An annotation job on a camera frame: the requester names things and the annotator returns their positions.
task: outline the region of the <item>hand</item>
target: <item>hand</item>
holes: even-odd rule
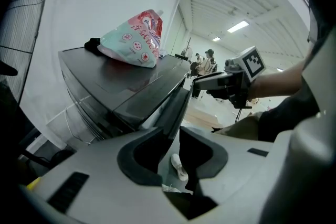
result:
[[[213,98],[228,99],[226,90],[207,90],[206,93],[210,94]]]

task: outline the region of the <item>dark sleeve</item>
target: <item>dark sleeve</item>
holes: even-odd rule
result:
[[[302,120],[316,115],[319,107],[305,81],[294,95],[284,99],[276,108],[265,111],[259,119],[258,139],[274,142],[277,135],[292,130]]]

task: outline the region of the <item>black cloth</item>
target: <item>black cloth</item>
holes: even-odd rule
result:
[[[194,88],[191,97],[196,97],[196,98],[198,98],[200,92],[201,92],[200,89],[195,89],[195,88]]]
[[[197,75],[198,72],[197,72],[196,67],[197,67],[197,62],[193,62],[193,63],[190,65],[190,70],[191,70],[191,72],[190,72],[190,76],[191,76],[191,77]]]
[[[193,219],[215,208],[217,204],[209,197],[190,193],[164,192],[169,201],[188,219]]]
[[[334,0],[309,0],[311,28],[309,39],[315,42],[306,61],[309,64],[335,25]],[[259,120],[259,140],[273,142],[277,135],[292,130],[302,120],[319,112],[318,105],[309,86],[302,78],[302,88],[286,98],[276,108],[264,112]]]
[[[17,70],[0,60],[0,75],[16,76]]]
[[[93,52],[95,55],[103,55],[99,50],[98,46],[100,45],[100,38],[99,37],[91,37],[88,42],[84,44],[86,50]]]

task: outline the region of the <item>white wall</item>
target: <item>white wall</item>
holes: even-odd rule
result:
[[[170,55],[181,54],[183,50],[183,37],[185,34],[185,26],[180,11],[177,9],[173,18],[172,26],[167,36],[165,50]]]
[[[196,61],[195,55],[197,52],[206,58],[206,55],[204,52],[208,49],[212,49],[215,52],[214,58],[218,64],[217,70],[221,71],[221,70],[224,70],[225,60],[236,56],[234,52],[224,48],[223,46],[217,44],[214,41],[209,41],[195,34],[191,34],[190,37],[191,37],[190,46],[193,49],[193,56],[191,58],[192,62]]]
[[[32,123],[55,145],[65,144],[46,124],[72,104],[57,52],[82,47],[130,17],[146,10],[164,11],[163,35],[176,0],[46,0],[39,36],[21,107]]]

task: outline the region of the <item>gray plastic panel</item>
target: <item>gray plastic panel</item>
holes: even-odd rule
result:
[[[194,79],[194,87],[200,90],[221,90],[227,86],[231,86],[229,84],[229,78],[233,76],[232,73],[218,72],[217,75],[215,74],[217,73]]]
[[[227,197],[223,204],[191,220],[190,223],[259,223],[264,204],[272,192],[285,162],[291,132],[285,131],[277,136],[266,158],[258,156],[265,160],[240,189]],[[211,195],[215,193],[214,187],[217,188],[217,191],[220,191],[221,188],[229,188],[228,185],[220,185],[219,182],[220,180],[217,180],[217,177],[213,179],[212,184],[205,184],[202,180],[202,191],[205,195]]]
[[[215,178],[201,179],[199,184],[205,196],[222,204],[245,185],[266,161],[265,157],[247,152],[251,147],[270,151],[273,143],[250,141],[189,128],[196,134],[221,145],[228,152],[228,161]]]
[[[34,193],[48,200],[73,172],[82,172],[89,178],[67,211],[74,219],[83,223],[184,222],[161,187],[137,185],[119,170],[120,148],[147,133],[138,131],[81,149],[43,176]]]

